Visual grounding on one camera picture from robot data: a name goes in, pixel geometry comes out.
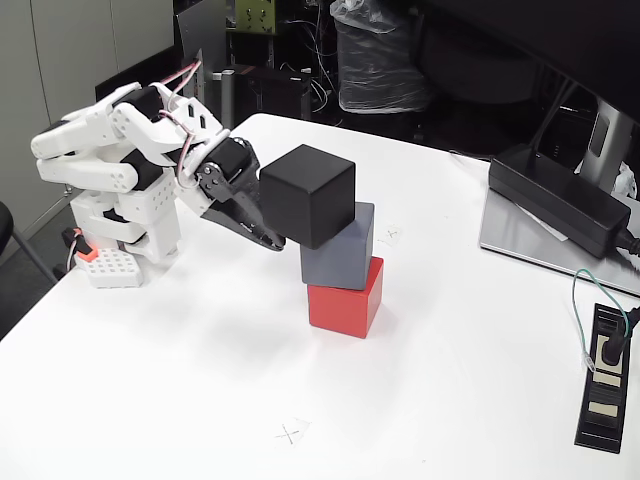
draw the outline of power adapter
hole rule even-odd
[[[592,255],[616,246],[640,252],[627,230],[631,209],[571,170],[519,145],[491,162],[489,187],[549,224]]]

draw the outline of outlet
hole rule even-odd
[[[617,365],[602,359],[603,345],[624,318],[615,309],[596,305],[590,355],[596,371],[587,372],[575,444],[620,453],[627,404],[630,344],[627,343]]]

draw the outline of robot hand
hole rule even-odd
[[[95,252],[78,255],[72,242],[71,254],[94,286],[138,286],[132,254],[155,263],[176,250],[176,194],[199,216],[284,248],[262,219],[256,155],[229,134],[195,98],[133,83],[32,140],[43,180],[86,190],[71,207],[85,250]]]

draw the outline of silver monitor base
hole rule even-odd
[[[640,237],[640,203],[614,196],[631,208],[629,230]],[[618,252],[599,260],[571,240],[558,240],[520,207],[492,190],[487,193],[480,246],[572,276],[587,268],[603,285],[640,297],[640,272],[630,260]]]

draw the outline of gray cube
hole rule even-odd
[[[356,219],[317,250],[300,246],[302,281],[317,287],[364,290],[373,253],[372,203],[356,202]]]

